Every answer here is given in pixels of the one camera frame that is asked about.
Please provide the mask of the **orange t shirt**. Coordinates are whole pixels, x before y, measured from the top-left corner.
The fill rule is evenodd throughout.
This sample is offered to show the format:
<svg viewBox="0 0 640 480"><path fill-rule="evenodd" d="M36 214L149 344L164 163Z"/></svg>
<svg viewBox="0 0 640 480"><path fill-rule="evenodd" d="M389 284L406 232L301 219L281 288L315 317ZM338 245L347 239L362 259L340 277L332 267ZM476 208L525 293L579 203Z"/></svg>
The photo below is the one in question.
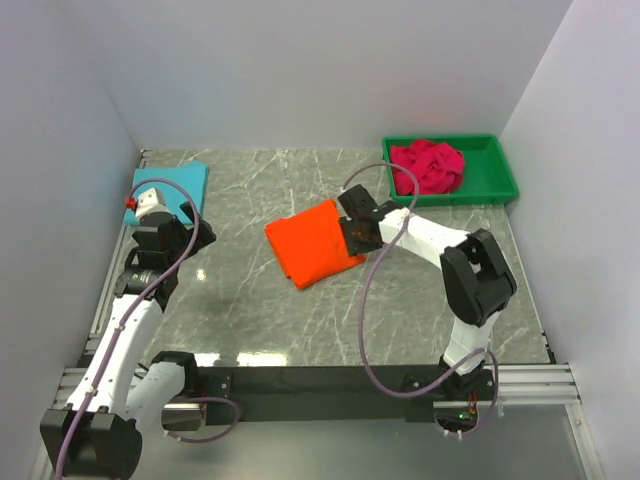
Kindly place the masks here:
<svg viewBox="0 0 640 480"><path fill-rule="evenodd" d="M365 255L348 254L334 199L267 224L265 234L285 277L298 290L366 261Z"/></svg>

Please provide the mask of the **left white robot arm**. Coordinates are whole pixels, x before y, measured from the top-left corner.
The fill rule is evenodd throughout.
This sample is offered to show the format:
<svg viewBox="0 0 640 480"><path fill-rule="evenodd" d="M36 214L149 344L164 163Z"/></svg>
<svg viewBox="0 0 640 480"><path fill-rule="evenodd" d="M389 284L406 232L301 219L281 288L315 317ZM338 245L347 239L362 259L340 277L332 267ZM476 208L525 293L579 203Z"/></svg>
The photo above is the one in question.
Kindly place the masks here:
<svg viewBox="0 0 640 480"><path fill-rule="evenodd" d="M200 388L193 355L163 353L145 377L135 372L153 339L183 261L216 239L191 201L181 204L186 227L151 192L134 203L138 228L114 285L111 314L91 363L63 407L45 411L40 433L56 478L128 479L143 435L165 404L193 399Z"/></svg>

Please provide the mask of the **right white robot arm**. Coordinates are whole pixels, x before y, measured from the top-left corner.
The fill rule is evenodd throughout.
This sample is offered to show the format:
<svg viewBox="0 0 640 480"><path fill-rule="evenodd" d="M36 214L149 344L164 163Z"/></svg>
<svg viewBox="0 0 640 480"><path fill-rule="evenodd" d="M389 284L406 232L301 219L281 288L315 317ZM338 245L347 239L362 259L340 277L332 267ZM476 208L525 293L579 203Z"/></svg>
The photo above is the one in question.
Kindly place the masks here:
<svg viewBox="0 0 640 480"><path fill-rule="evenodd" d="M460 399L479 379L489 351L493 326L517 292L514 275L491 232L466 232L432 222L394 201L375 202L360 184L338 197L346 215L340 219L351 256L377 251L367 274L358 312L360 358L371 383L400 399L415 398L440 387L444 395ZM375 375L367 355L364 321L369 289L382 260L395 247L439 268L447 303L454 314L449 343L440 359L439 377L414 391L394 391Z"/></svg>

